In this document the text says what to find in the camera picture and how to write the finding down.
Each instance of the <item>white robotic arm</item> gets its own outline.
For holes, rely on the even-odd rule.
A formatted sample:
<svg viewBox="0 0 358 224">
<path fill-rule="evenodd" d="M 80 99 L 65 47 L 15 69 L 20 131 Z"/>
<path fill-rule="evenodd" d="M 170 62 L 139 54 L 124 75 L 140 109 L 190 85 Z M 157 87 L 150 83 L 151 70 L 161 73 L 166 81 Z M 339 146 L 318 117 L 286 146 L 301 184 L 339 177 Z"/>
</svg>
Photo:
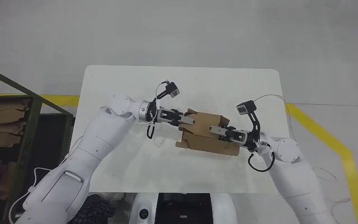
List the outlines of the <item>white robotic arm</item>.
<svg viewBox="0 0 358 224">
<path fill-rule="evenodd" d="M 237 105 L 237 110 L 240 114 L 249 115 L 253 123 L 251 132 L 222 126 L 212 126 L 210 131 L 220 135 L 219 139 L 240 143 L 253 153 L 248 159 L 250 167 L 259 172 L 270 172 L 277 190 L 301 224 L 335 224 L 324 201 L 318 178 L 297 142 L 290 138 L 270 137 L 260 132 L 253 101 Z M 266 170 L 258 170 L 251 165 L 254 153 L 263 157 L 268 167 Z"/>
<path fill-rule="evenodd" d="M 191 118 L 177 110 L 156 107 L 156 100 L 168 94 L 175 97 L 179 93 L 174 83 L 166 83 L 166 90 L 152 102 L 133 102 L 128 96 L 120 95 L 102 107 L 70 156 L 36 187 L 29 189 L 31 193 L 23 203 L 25 213 L 16 223 L 64 224 L 70 221 L 88 196 L 93 172 L 121 143 L 135 121 L 166 122 L 174 126 L 193 124 Z M 253 123 L 251 132 L 224 126 L 212 126 L 210 131 L 218 134 L 220 140 L 238 142 L 263 157 L 279 193 L 301 224 L 334 224 L 318 179 L 298 144 L 289 138 L 271 138 L 260 133 L 253 101 L 242 103 L 237 109 L 240 114 L 249 115 Z"/>
<path fill-rule="evenodd" d="M 257 149 L 281 196 L 302 224 L 335 224 L 323 198 L 318 179 L 298 144 L 290 138 L 274 139 L 260 134 Z"/>
<path fill-rule="evenodd" d="M 124 139 L 133 123 L 145 122 L 149 102 L 133 102 L 128 96 L 114 96 L 102 107 L 84 131 L 73 153 L 39 184 L 30 188 L 23 203 L 25 213 L 16 223 L 66 223 L 88 196 L 93 172 Z"/>
</svg>

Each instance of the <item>white tabletop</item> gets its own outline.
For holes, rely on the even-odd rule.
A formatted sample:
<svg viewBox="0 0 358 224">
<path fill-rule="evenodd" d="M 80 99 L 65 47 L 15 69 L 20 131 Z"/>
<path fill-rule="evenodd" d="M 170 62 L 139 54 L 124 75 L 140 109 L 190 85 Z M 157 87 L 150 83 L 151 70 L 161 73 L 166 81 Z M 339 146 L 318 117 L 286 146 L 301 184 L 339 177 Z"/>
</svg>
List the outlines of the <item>white tabletop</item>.
<svg viewBox="0 0 358 224">
<path fill-rule="evenodd" d="M 180 94 L 166 96 L 161 106 L 185 112 L 187 108 L 220 114 L 237 129 L 251 130 L 247 115 L 235 106 L 265 94 L 282 95 L 279 74 L 271 69 L 89 66 L 83 79 L 72 144 L 112 95 L 124 93 L 133 100 L 154 98 L 157 85 L 175 82 Z M 275 97 L 256 101 L 261 130 L 288 137 L 284 103 Z M 181 132 L 169 124 L 156 124 L 153 139 L 146 127 L 133 126 L 122 144 L 98 166 L 91 192 L 201 192 L 277 193 L 268 173 L 247 165 L 249 152 L 224 156 L 176 148 Z M 265 164 L 253 161 L 258 168 Z"/>
</svg>

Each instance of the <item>green metal frame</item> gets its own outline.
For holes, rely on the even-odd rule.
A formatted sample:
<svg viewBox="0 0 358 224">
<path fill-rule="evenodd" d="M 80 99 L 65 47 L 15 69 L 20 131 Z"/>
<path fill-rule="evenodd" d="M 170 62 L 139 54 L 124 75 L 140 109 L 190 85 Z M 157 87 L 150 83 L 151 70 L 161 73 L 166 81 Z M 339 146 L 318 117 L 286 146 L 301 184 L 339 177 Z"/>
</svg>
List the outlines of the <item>green metal frame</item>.
<svg viewBox="0 0 358 224">
<path fill-rule="evenodd" d="M 12 183 L 12 188 L 11 188 L 12 192 L 7 199 L 4 214 L 3 214 L 2 220 L 0 222 L 0 223 L 9 223 L 8 212 L 10 210 L 10 206 L 22 194 L 22 189 L 23 189 L 23 185 L 24 185 L 24 181 L 25 181 L 25 177 L 26 177 L 26 173 L 27 173 L 27 166 L 29 164 L 29 159 L 30 159 L 30 155 L 32 152 L 32 143 L 34 141 L 34 136 L 35 136 L 36 128 L 37 128 L 37 122 L 39 120 L 42 104 L 46 104 L 47 106 L 50 106 L 50 107 L 54 108 L 55 110 L 61 112 L 62 114 L 65 114 L 67 116 L 66 125 L 65 125 L 65 133 L 64 133 L 64 137 L 63 137 L 61 158 L 59 160 L 59 163 L 64 158 L 64 156 L 66 155 L 66 153 L 69 150 L 69 144 L 70 144 L 70 140 L 71 140 L 70 132 L 71 132 L 73 115 L 70 112 L 68 112 L 68 111 L 62 109 L 61 107 L 53 104 L 52 102 L 48 101 L 47 99 L 39 96 L 38 94 L 28 90 L 27 88 L 14 82 L 13 80 L 5 77 L 2 74 L 0 74 L 0 81 L 20 90 L 21 92 L 23 92 L 27 95 L 27 96 L 24 96 L 24 95 L 2 96 L 2 97 L 0 97 L 0 99 L 4 98 L 4 97 L 6 97 L 7 99 L 9 99 L 9 97 L 19 98 L 19 99 L 21 99 L 21 98 L 25 99 L 25 98 L 30 97 L 31 102 L 32 102 L 30 111 L 29 111 L 28 120 L 26 123 L 26 129 L 25 129 L 25 132 L 22 136 L 22 140 L 20 143 L 20 152 L 18 155 L 18 160 L 17 160 L 17 164 L 16 164 L 16 169 L 15 169 L 15 177 L 13 178 L 13 183 Z M 19 205 L 20 204 L 17 204 L 14 207 L 14 210 L 16 210 L 16 208 L 18 208 Z"/>
</svg>

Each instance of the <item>yellow tape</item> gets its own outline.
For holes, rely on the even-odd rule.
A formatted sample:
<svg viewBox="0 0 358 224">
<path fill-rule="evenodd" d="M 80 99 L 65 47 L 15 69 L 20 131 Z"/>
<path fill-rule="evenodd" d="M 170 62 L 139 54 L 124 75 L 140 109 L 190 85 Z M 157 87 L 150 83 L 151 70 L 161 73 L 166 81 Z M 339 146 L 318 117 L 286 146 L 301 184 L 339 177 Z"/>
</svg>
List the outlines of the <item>yellow tape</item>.
<svg viewBox="0 0 358 224">
<path fill-rule="evenodd" d="M 0 96 L 9 95 L 23 95 L 23 94 L 0 94 Z M 65 95 L 41 95 L 48 101 L 58 106 L 78 106 L 79 96 L 65 96 Z"/>
<path fill-rule="evenodd" d="M 287 104 L 287 106 L 292 117 L 341 157 L 348 182 L 348 188 L 351 193 L 354 214 L 358 221 L 358 172 L 354 163 L 353 153 L 298 107 L 293 104 Z"/>
</svg>

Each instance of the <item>black panel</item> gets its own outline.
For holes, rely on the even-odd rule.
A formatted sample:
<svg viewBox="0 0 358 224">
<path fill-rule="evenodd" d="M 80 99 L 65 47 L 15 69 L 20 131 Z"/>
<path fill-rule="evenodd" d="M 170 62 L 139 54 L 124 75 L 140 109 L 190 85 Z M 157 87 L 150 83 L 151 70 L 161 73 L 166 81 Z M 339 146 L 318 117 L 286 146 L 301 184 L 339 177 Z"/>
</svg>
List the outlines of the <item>black panel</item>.
<svg viewBox="0 0 358 224">
<path fill-rule="evenodd" d="M 155 224 L 213 224 L 210 194 L 161 193 Z"/>
</svg>

